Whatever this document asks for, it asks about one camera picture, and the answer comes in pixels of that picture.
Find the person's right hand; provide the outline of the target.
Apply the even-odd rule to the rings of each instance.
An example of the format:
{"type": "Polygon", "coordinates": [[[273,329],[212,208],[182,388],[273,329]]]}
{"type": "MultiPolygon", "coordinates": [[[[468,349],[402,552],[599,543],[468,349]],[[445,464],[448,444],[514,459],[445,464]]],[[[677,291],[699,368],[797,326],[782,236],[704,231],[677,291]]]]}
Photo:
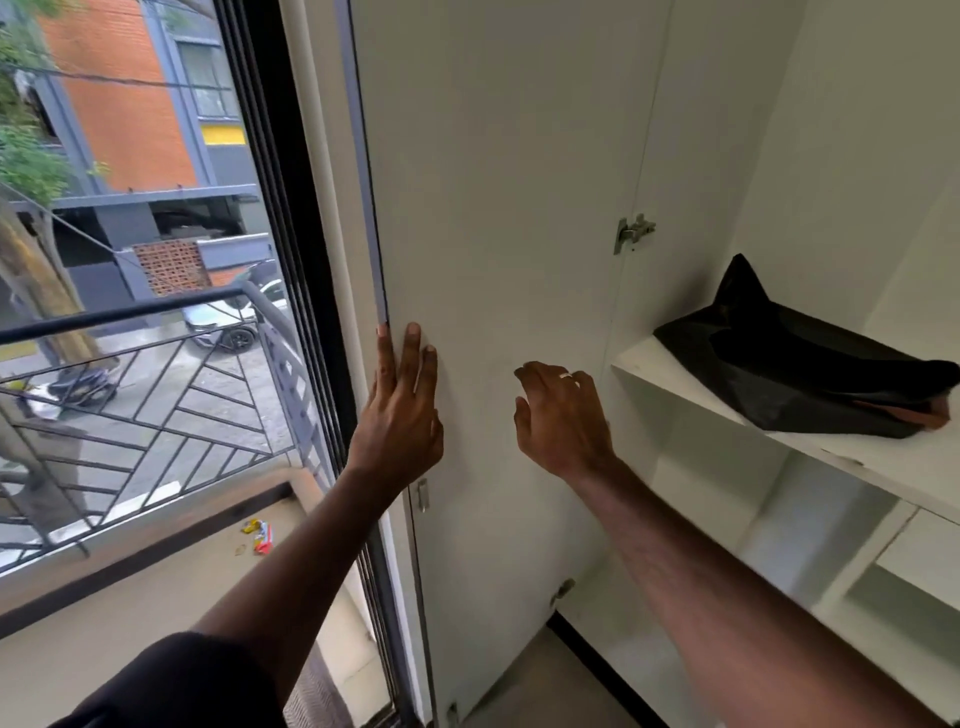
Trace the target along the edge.
{"type": "Polygon", "coordinates": [[[592,409],[581,393],[583,370],[564,368],[564,393],[545,386],[545,365],[529,361],[514,370],[533,413],[535,450],[521,452],[547,473],[571,486],[606,476],[618,467],[602,403],[592,409]]]}

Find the person's left hand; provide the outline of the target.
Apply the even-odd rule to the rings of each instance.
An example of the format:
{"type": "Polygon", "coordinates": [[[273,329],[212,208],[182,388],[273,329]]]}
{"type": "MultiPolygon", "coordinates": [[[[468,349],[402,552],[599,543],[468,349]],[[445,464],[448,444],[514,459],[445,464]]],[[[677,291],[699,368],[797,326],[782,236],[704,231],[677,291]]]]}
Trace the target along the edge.
{"type": "Polygon", "coordinates": [[[414,394],[398,397],[402,348],[396,355],[385,323],[378,326],[376,349],[373,386],[351,439],[345,471],[396,495],[438,464],[444,453],[444,427],[436,406],[438,354],[423,343],[421,330],[414,394]]]}

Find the white wardrobe door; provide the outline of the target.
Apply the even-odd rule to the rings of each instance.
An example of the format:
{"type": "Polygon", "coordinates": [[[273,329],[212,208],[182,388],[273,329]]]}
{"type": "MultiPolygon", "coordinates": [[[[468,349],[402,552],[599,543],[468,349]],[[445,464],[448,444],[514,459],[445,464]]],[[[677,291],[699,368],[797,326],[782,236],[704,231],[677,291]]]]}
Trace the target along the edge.
{"type": "Polygon", "coordinates": [[[601,381],[671,0],[348,0],[393,334],[438,350],[444,453],[411,501],[437,728],[600,551],[519,449],[514,372],[601,381]]]}

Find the person's left forearm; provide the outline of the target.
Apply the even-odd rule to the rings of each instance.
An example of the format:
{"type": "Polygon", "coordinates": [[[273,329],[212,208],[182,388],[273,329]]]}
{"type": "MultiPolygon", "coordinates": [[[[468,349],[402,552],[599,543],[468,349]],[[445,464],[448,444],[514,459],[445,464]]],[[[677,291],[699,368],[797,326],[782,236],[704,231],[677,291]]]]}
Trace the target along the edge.
{"type": "Polygon", "coordinates": [[[305,519],[197,622],[245,649],[285,706],[339,589],[410,482],[395,467],[348,467],[305,519]]]}

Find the person's right forearm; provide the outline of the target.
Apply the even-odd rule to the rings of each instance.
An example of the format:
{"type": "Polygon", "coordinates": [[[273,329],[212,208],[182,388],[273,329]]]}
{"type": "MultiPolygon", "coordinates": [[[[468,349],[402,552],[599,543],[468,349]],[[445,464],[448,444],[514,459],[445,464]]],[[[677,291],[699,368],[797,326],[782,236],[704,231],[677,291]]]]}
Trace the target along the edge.
{"type": "Polygon", "coordinates": [[[564,479],[726,728],[950,728],[617,457],[564,479]]]}

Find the white car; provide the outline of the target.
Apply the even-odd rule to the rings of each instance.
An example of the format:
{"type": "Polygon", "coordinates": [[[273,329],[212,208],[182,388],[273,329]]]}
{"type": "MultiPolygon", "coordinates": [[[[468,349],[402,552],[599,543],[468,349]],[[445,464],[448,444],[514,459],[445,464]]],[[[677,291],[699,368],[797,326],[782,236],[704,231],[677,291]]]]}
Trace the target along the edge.
{"type": "MultiPolygon", "coordinates": [[[[250,282],[279,310],[289,310],[279,263],[265,259],[246,267],[231,280],[250,282]]],[[[239,294],[187,306],[181,314],[191,342],[206,350],[242,354],[258,342],[257,322],[263,320],[250,299],[239,294]]]]}

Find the black plastic bag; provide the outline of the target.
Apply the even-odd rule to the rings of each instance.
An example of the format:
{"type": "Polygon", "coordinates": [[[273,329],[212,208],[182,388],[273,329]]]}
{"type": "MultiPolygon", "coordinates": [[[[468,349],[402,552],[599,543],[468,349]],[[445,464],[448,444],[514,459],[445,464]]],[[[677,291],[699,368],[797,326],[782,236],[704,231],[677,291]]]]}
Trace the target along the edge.
{"type": "Polygon", "coordinates": [[[953,361],[919,359],[774,302],[741,253],[710,305],[660,325],[654,337],[762,431],[902,440],[924,430],[854,400],[911,405],[960,385],[953,361]]]}

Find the black metal balcony railing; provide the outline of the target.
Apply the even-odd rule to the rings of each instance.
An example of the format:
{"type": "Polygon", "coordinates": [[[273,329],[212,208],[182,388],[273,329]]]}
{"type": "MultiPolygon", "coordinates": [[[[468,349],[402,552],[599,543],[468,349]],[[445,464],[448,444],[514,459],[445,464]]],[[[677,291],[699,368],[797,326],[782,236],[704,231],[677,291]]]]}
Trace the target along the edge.
{"type": "Polygon", "coordinates": [[[0,578],[246,472],[322,464],[293,314],[249,281],[0,329],[0,578]],[[263,320],[242,353],[191,342],[182,309],[244,294],[263,320]],[[6,385],[101,361],[100,411],[26,418],[6,385]]]}

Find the white wardrobe shelf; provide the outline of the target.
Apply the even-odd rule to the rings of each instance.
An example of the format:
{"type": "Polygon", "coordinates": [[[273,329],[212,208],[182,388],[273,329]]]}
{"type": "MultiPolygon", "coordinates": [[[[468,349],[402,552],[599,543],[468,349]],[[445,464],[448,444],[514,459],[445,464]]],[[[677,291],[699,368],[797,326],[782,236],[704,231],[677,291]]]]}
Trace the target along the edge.
{"type": "Polygon", "coordinates": [[[711,393],[653,336],[630,346],[613,367],[749,431],[960,524],[960,421],[903,440],[865,435],[760,430],[711,393]]]}

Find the brown item under bag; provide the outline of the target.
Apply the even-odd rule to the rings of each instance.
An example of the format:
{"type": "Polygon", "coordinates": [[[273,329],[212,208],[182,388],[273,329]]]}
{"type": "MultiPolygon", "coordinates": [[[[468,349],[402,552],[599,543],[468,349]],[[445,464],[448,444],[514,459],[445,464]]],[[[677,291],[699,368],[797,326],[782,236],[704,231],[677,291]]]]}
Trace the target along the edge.
{"type": "Polygon", "coordinates": [[[949,397],[945,394],[911,404],[876,403],[862,399],[855,399],[853,404],[883,411],[899,421],[919,426],[923,431],[939,431],[952,420],[949,397]]]}

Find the parked scooter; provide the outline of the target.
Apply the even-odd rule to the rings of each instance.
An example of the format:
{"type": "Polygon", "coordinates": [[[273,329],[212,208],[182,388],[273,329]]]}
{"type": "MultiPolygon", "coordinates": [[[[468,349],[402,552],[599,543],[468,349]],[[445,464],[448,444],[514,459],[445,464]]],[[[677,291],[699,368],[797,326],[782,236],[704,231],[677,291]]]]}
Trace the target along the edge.
{"type": "Polygon", "coordinates": [[[6,387],[16,394],[26,418],[57,421],[80,411],[102,410],[116,396],[118,377],[103,362],[94,361],[29,374],[6,387]]]}

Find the white wardrobe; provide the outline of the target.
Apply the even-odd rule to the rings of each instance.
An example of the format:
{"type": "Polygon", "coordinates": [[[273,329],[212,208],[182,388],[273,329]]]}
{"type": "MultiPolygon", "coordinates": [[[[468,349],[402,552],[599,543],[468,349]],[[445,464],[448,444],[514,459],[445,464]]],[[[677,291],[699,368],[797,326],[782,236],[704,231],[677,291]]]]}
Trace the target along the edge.
{"type": "Polygon", "coordinates": [[[960,720],[960,523],[614,367],[746,257],[767,295],[960,364],[960,0],[671,0],[601,397],[714,541],[960,720]]]}

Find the grey striped cloth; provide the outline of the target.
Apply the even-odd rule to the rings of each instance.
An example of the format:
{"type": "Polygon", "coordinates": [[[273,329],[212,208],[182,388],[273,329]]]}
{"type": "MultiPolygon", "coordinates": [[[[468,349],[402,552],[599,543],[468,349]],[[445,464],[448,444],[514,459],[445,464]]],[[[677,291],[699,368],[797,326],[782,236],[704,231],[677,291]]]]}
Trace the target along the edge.
{"type": "Polygon", "coordinates": [[[316,641],[283,708],[283,718],[287,728],[354,728],[316,641]]]}

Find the orange brick building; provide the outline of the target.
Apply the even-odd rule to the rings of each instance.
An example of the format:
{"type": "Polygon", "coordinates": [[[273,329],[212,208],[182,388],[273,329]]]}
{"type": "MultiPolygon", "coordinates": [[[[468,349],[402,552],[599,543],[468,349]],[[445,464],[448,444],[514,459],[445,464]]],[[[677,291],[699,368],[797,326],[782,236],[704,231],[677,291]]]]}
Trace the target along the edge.
{"type": "Polygon", "coordinates": [[[55,239],[86,310],[156,296],[132,246],[195,240],[211,285],[272,256],[213,0],[74,0],[37,82],[74,168],[55,239]]]}

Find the green tree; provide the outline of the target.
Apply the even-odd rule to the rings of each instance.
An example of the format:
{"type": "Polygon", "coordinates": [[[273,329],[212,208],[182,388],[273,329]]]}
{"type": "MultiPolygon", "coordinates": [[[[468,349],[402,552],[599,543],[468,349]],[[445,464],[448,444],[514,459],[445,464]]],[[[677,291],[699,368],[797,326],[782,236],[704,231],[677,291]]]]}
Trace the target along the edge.
{"type": "Polygon", "coordinates": [[[56,239],[54,202],[74,168],[45,121],[38,81],[57,70],[42,19],[74,0],[0,0],[0,281],[30,322],[86,311],[56,239]]]}

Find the black shirt sleeve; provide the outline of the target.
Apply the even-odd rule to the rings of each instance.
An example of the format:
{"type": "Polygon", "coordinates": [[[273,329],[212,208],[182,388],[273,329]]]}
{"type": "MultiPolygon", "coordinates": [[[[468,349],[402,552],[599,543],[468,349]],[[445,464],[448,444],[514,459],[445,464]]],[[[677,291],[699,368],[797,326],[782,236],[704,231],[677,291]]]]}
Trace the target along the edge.
{"type": "Polygon", "coordinates": [[[196,632],[156,641],[47,728],[288,728],[245,647],[196,632]]]}

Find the black sliding door frame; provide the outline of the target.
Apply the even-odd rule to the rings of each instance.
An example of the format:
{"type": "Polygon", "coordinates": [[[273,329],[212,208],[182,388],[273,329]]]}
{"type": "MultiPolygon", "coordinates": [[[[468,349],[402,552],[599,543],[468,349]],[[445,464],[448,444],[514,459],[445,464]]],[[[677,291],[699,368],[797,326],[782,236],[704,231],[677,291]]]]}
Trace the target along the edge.
{"type": "MultiPolygon", "coordinates": [[[[358,406],[334,292],[325,218],[283,24],[282,0],[213,0],[246,139],[293,296],[294,323],[309,393],[318,410],[321,464],[340,477],[358,406]]],[[[402,658],[400,619],[387,573],[379,519],[352,566],[371,588],[373,621],[386,660],[392,707],[376,728],[424,728],[402,658]]]]}

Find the brick lattice wall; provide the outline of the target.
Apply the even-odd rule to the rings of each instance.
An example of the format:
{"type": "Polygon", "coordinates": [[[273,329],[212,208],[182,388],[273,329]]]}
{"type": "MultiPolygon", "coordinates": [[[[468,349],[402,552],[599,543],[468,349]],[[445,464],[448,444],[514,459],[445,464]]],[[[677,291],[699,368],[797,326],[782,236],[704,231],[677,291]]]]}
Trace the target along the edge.
{"type": "Polygon", "coordinates": [[[131,246],[150,291],[158,297],[195,292],[211,286],[200,246],[195,240],[174,239],[131,246]]]}

